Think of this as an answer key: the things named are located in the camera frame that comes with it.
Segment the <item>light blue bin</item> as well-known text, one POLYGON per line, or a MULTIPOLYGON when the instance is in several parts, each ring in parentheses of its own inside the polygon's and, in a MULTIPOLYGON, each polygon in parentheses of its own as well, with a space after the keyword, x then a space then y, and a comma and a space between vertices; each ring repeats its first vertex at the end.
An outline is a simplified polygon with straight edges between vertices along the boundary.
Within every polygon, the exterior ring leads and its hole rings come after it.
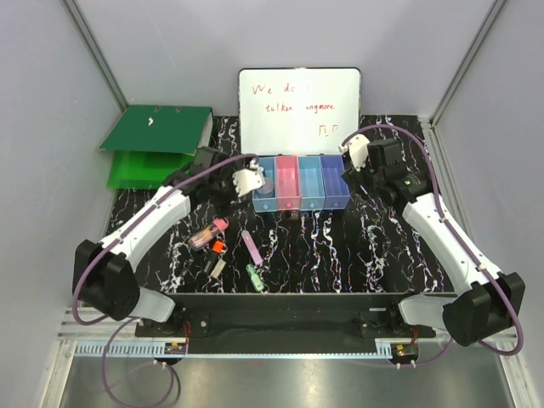
POLYGON ((300 156, 298 158, 299 185, 302 211, 318 211, 325 203, 325 190, 320 158, 300 156))
MULTIPOLYGON (((272 156, 261 157, 259 160, 259 166, 263 168, 264 177, 272 178, 275 182, 275 158, 272 156)), ((271 197, 262 197, 257 193, 257 190, 254 190, 252 193, 252 204, 256 213, 277 211, 278 203, 276 191, 271 197)))

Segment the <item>small clear glue bottle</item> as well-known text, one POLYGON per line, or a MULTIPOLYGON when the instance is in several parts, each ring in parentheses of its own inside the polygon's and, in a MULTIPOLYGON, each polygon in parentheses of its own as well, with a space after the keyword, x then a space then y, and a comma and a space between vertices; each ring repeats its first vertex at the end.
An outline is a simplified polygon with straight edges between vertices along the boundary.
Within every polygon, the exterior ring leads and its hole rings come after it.
POLYGON ((272 178, 265 177, 263 186, 257 190, 262 197, 271 197, 275 194, 275 182, 272 178))

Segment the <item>purple bin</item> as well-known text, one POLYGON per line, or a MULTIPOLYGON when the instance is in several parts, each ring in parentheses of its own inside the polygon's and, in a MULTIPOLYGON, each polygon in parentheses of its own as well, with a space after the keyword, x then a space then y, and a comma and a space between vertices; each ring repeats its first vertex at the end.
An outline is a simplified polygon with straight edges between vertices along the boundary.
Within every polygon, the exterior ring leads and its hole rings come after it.
POLYGON ((341 156, 320 156, 325 191, 324 210, 342 210, 349 202, 349 187, 343 179, 344 164, 341 156))

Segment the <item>pink bin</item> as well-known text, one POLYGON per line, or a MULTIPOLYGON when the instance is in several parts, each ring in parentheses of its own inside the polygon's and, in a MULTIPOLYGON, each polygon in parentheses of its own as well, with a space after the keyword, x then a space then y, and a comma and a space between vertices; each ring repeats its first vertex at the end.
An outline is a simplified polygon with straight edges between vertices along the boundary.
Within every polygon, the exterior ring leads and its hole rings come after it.
POLYGON ((275 158, 275 188, 280 211, 298 210, 301 204, 298 158, 277 156, 275 158))

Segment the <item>white dry-erase board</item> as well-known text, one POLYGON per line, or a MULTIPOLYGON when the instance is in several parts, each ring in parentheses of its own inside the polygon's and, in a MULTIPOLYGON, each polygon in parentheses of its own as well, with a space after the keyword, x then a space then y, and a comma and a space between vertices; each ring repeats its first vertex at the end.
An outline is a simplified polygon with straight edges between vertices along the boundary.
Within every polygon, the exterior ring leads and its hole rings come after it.
POLYGON ((238 96, 244 154, 335 155, 359 128, 361 73, 354 67, 246 68, 238 96))

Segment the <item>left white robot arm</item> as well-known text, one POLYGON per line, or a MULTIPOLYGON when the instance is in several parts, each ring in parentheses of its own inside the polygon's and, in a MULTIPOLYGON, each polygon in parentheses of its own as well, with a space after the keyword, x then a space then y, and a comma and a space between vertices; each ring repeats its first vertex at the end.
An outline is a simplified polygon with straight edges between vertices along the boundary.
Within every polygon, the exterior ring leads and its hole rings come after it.
POLYGON ((203 147, 192 162, 168 174, 156 193, 127 222, 100 241, 76 248, 72 316, 82 326, 106 318, 153 320, 164 336, 177 335, 183 316, 168 295, 142 287, 135 277, 146 253, 178 221, 206 201, 221 210, 242 196, 237 175, 248 155, 228 156, 203 147))

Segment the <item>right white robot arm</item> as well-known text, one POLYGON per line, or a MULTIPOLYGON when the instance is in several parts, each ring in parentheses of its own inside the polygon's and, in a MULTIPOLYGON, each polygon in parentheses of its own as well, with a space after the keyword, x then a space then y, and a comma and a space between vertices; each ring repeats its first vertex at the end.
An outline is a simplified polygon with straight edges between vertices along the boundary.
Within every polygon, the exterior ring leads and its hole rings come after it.
POLYGON ((386 315, 391 334, 404 337, 428 326, 467 347, 519 324, 524 281, 517 273, 504 274, 468 238, 446 209, 431 168, 409 170, 395 139, 371 142, 358 135, 339 150, 349 161, 343 173, 348 185, 372 190, 394 207, 439 260, 456 294, 404 297, 386 315))

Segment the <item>pink eraser stick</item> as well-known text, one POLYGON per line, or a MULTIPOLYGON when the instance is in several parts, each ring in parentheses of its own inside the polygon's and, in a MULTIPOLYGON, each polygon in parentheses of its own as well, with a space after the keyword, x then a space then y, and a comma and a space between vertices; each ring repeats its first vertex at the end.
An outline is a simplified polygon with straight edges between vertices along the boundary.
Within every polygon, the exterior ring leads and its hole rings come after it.
POLYGON ((261 266, 263 264, 263 258, 261 257, 251 234, 247 230, 241 232, 241 238, 246 245, 246 248, 252 258, 255 265, 261 266))

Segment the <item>beige correction tape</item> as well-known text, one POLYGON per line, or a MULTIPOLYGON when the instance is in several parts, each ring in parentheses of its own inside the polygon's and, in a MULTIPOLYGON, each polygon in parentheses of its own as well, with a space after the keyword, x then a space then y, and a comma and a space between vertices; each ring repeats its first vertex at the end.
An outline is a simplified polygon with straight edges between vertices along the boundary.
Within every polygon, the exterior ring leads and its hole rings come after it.
POLYGON ((223 259, 219 259, 216 265, 214 266, 214 268, 212 269, 210 276, 213 279, 217 280, 219 276, 221 275, 225 265, 226 265, 226 262, 223 259))

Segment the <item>light green folder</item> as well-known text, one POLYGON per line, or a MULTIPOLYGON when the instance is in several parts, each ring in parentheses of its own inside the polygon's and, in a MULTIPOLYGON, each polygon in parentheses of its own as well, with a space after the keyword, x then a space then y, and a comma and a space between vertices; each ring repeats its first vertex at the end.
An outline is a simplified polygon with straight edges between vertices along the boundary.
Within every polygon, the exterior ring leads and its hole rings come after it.
POLYGON ((194 161, 182 153, 117 151, 113 156, 107 187, 122 189, 157 189, 171 173, 194 161))

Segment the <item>green white correction tape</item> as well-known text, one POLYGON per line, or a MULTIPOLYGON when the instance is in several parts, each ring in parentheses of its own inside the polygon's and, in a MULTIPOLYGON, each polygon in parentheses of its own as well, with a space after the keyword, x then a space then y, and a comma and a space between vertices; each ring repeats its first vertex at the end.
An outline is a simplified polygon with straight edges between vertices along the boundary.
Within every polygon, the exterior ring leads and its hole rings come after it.
POLYGON ((250 281, 257 292, 262 292, 264 290, 264 284, 259 276, 256 268, 252 264, 246 266, 246 272, 250 278, 250 281))

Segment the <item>left circuit board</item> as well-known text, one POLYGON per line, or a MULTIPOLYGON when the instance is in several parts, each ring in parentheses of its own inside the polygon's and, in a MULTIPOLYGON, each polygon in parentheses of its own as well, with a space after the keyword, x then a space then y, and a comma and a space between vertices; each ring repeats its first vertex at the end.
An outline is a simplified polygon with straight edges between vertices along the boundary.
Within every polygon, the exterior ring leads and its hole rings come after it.
POLYGON ((164 346, 165 354, 186 354, 187 343, 185 342, 166 342, 164 346))

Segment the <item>circuit board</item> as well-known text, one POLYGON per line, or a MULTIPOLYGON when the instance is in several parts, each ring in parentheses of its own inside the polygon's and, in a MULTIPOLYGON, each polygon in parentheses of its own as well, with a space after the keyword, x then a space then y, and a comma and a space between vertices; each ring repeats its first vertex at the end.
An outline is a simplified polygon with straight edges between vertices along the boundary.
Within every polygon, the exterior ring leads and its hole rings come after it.
POLYGON ((166 342, 164 346, 165 354, 186 354, 187 343, 185 342, 166 342))
POLYGON ((397 343, 394 346, 394 356, 406 357, 409 355, 418 355, 419 347, 416 343, 397 343))

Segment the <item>right circuit board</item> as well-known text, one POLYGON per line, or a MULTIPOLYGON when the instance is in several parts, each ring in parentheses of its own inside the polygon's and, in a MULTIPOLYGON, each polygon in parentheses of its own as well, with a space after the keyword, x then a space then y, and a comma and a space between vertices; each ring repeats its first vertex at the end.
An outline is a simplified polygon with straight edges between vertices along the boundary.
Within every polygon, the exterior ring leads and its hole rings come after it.
POLYGON ((397 343, 394 346, 394 356, 406 357, 409 355, 418 355, 419 347, 416 343, 397 343))

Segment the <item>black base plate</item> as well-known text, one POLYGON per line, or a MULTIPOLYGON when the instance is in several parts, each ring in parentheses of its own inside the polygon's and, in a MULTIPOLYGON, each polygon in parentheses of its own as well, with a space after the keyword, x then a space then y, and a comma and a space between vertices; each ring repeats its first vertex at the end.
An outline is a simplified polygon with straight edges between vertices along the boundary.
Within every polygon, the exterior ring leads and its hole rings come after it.
POLYGON ((180 294, 168 323, 136 337, 188 338, 193 358, 387 359, 392 343, 435 338, 394 312, 399 294, 180 294))

